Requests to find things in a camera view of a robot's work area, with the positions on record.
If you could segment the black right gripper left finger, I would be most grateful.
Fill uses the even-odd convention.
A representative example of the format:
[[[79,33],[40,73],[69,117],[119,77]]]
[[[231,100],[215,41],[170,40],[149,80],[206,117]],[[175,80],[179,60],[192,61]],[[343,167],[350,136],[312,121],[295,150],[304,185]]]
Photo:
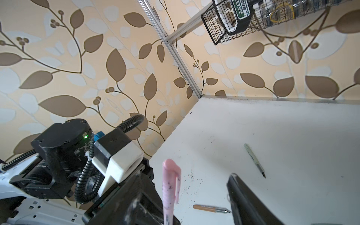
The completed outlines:
[[[164,225],[163,196],[152,182],[153,169],[143,159],[121,183],[113,184],[85,212],[86,225]],[[181,222],[173,212],[173,225]]]

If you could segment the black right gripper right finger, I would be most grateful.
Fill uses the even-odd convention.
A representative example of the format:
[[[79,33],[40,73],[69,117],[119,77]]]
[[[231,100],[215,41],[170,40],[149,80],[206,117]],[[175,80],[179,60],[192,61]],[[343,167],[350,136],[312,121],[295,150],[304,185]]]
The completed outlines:
[[[227,190],[236,225],[282,225],[283,223],[259,200],[235,173],[229,176]]]

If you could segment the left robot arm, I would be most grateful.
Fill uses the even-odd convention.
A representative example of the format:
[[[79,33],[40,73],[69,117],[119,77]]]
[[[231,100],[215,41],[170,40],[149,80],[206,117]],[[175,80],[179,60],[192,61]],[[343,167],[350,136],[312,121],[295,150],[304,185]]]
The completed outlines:
[[[92,139],[86,120],[55,123],[32,137],[25,153],[1,164],[1,224],[83,224],[84,210],[61,200],[75,195],[84,168],[90,171],[84,192],[93,192],[98,171],[88,163]]]

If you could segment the brown pen uncapped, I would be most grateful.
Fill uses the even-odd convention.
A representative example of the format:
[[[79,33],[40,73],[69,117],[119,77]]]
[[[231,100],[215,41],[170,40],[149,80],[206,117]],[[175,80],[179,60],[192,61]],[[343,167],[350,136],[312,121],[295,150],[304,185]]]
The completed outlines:
[[[213,212],[213,213],[224,213],[224,214],[231,213],[231,211],[229,211],[226,208],[215,207],[215,206],[205,206],[205,205],[194,204],[193,208],[196,210]]]

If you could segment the green pen uncapped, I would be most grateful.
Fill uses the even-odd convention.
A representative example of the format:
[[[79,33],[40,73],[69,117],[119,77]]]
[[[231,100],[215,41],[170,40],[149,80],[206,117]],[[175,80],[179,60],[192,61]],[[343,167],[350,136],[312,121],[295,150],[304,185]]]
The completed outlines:
[[[260,173],[262,174],[262,176],[264,178],[266,178],[266,175],[265,175],[265,171],[262,167],[262,165],[260,164],[259,160],[257,159],[257,157],[255,156],[254,152],[251,150],[250,146],[245,143],[244,144],[244,148],[246,149],[247,153],[249,154],[249,156],[252,158],[254,164],[256,165],[256,167],[258,168],[258,170],[260,171]]]

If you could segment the black tool in basket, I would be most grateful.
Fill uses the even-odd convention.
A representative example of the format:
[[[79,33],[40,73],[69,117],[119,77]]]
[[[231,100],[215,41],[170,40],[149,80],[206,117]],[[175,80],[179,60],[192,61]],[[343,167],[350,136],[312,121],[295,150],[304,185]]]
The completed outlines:
[[[260,6],[263,1],[213,1],[216,15],[226,34],[235,35],[244,32],[255,14],[254,5]]]

